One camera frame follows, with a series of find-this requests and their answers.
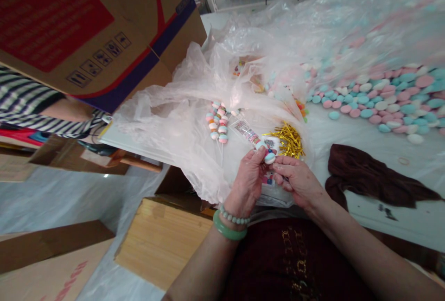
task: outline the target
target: floor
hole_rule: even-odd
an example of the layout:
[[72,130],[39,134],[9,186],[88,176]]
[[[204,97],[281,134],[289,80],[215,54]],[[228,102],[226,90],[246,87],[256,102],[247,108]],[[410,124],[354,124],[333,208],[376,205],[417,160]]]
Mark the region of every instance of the floor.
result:
[[114,253],[143,197],[159,174],[130,167],[126,176],[39,167],[24,183],[0,183],[0,234],[37,231],[99,219],[116,238],[77,301],[160,300],[164,292],[113,262]]

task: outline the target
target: beaded bracelet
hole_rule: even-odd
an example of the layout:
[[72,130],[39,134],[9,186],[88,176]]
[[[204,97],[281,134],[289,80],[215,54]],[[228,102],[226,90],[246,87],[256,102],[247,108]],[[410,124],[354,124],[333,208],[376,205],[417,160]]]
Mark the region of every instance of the beaded bracelet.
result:
[[213,225],[216,230],[218,230],[225,238],[228,238],[232,241],[241,241],[247,235],[247,228],[242,231],[235,231],[230,229],[228,226],[223,224],[219,218],[220,210],[217,210],[215,214],[213,214]]
[[250,218],[237,218],[236,216],[233,216],[224,209],[224,205],[221,205],[220,211],[222,213],[222,216],[224,216],[224,218],[226,218],[227,220],[229,220],[234,224],[248,224],[250,222]]

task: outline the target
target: right hand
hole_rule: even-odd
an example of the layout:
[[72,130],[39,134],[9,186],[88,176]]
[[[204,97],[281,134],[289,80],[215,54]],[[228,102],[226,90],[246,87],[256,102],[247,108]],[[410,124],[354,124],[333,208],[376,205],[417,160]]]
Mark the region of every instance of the right hand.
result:
[[289,156],[277,156],[273,178],[283,189],[292,193],[295,203],[305,211],[327,195],[313,172],[303,161]]

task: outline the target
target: striped shirt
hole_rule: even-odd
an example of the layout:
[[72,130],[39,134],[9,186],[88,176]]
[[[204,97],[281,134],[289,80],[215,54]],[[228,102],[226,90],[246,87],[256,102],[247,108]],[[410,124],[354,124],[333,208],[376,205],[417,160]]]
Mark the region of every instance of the striped shirt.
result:
[[70,122],[40,115],[65,96],[16,71],[0,66],[0,123],[82,139],[102,121],[104,112],[95,109],[90,120]]

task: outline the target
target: brown cloth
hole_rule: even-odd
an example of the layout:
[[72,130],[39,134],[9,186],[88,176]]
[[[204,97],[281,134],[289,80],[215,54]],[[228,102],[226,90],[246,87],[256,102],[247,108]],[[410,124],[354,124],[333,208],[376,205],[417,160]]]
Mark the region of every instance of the brown cloth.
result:
[[348,210],[345,190],[379,199],[400,207],[416,208],[416,201],[442,200],[441,196],[419,181],[389,169],[364,151],[333,144],[325,184],[330,197]]
[[220,300],[377,298],[312,221],[277,218],[249,227],[236,251]]

